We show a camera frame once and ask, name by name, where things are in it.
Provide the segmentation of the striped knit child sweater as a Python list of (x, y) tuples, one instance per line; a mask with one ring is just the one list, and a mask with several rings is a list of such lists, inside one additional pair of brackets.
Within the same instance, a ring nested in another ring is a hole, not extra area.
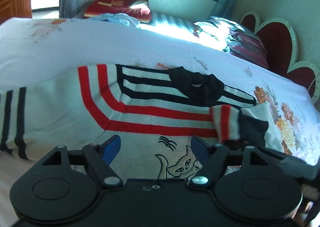
[(191, 139), (282, 151), (267, 104), (214, 75), (97, 64), (1, 94), (1, 151), (39, 160), (121, 139), (121, 178), (190, 179), (201, 163)]

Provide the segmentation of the floral white bed sheet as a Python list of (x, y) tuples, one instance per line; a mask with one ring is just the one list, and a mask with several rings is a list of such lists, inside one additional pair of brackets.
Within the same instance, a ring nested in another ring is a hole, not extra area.
[[(307, 90), (255, 64), (200, 44), (108, 22), (11, 18), (1, 25), (1, 94), (97, 64), (183, 67), (212, 74), (268, 105), (284, 153), (310, 165), (319, 159), (319, 112)], [(34, 163), (1, 152), (1, 226), (16, 222), (9, 190)]]

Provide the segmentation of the red scalloped headboard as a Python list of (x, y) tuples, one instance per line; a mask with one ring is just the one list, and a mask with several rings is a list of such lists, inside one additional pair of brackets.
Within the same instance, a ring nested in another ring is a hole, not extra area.
[(261, 22), (255, 11), (246, 12), (240, 24), (261, 39), (267, 50), (269, 70), (305, 87), (316, 103), (319, 100), (319, 68), (310, 61), (298, 61), (298, 40), (292, 25), (283, 18)]

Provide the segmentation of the light blue cloth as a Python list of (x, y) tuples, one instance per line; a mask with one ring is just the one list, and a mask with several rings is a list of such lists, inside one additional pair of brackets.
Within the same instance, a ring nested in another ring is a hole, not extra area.
[(89, 17), (88, 20), (103, 21), (103, 22), (124, 25), (126, 27), (140, 28), (140, 21), (137, 18), (129, 16), (128, 14), (125, 14), (125, 13), (117, 13), (117, 14), (104, 13), (98, 16)]

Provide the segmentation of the striped blue white mattress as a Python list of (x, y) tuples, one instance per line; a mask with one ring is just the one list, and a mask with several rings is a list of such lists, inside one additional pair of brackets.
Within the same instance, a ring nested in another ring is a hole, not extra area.
[(151, 12), (151, 21), (149, 23), (141, 23), (140, 28), (156, 33), (163, 33), (171, 30), (181, 30), (188, 33), (194, 32), (194, 26), (190, 21), (156, 11)]

